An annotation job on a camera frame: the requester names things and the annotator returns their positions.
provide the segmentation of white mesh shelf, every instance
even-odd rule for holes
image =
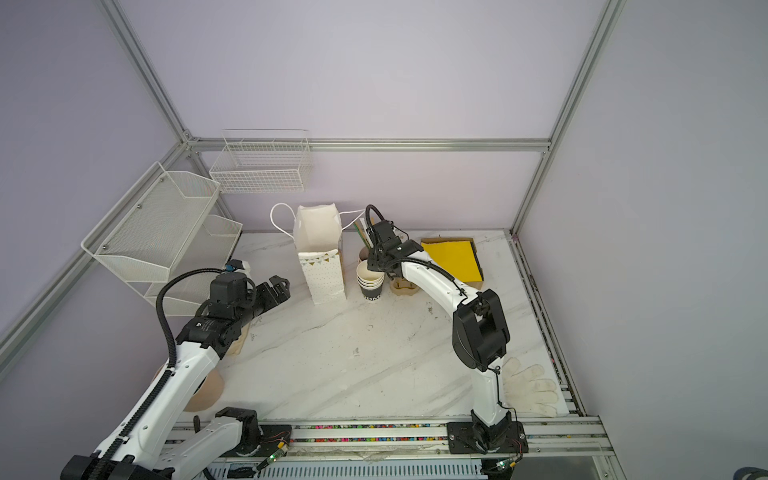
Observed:
[[[82,246],[124,282],[167,282],[219,189],[215,180],[162,170],[105,240],[93,250],[85,240]]]
[[[173,276],[198,268],[223,268],[234,250],[243,224],[217,215],[208,215],[179,262]],[[215,273],[199,273],[172,286],[163,300],[165,314],[192,316],[202,302],[208,299],[210,282]],[[152,283],[144,298],[155,304],[157,294],[165,282]]]
[[[224,149],[210,169],[225,194],[303,192],[312,158],[305,131],[224,130]]]

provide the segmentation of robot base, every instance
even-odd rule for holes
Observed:
[[[477,429],[475,422],[449,422],[448,447],[451,453],[483,453],[483,448],[478,445]],[[504,432],[497,437],[499,447],[488,451],[489,455],[496,453],[528,453],[528,439],[525,436],[523,424],[510,420]]]

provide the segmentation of robotic arm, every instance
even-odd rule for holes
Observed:
[[[262,446],[275,450],[279,441],[263,441],[256,412],[227,407],[191,439],[161,456],[174,423],[198,386],[240,337],[243,324],[290,298],[288,280],[273,276],[256,285],[231,260],[227,271],[201,269],[171,280],[157,296],[157,315],[169,340],[169,360],[123,422],[90,457],[75,455],[61,480],[189,480],[227,452],[249,456]],[[220,273],[210,284],[210,298],[181,330],[175,342],[162,310],[164,294],[196,273]],[[289,425],[278,425],[281,432]]]
[[[372,223],[371,210],[378,215],[378,223]],[[372,241],[368,269],[415,283],[453,318],[453,350],[474,370],[471,435],[462,430],[467,435],[461,441],[479,452],[522,454],[525,447],[518,438],[522,425],[512,421],[499,396],[502,358],[510,337],[498,295],[493,290],[479,292],[454,278],[414,240],[403,242],[395,235],[393,223],[373,205],[366,208],[365,217]]]

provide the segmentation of black paper cup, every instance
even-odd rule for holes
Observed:
[[[362,291],[362,296],[366,298],[366,300],[377,300],[382,295],[382,288],[384,287],[384,283],[381,283],[379,286],[375,286],[371,289],[371,287],[360,285],[360,290]]]

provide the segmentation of yellow board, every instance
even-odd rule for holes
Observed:
[[[422,243],[422,247],[435,263],[462,282],[482,281],[472,244],[468,241]]]

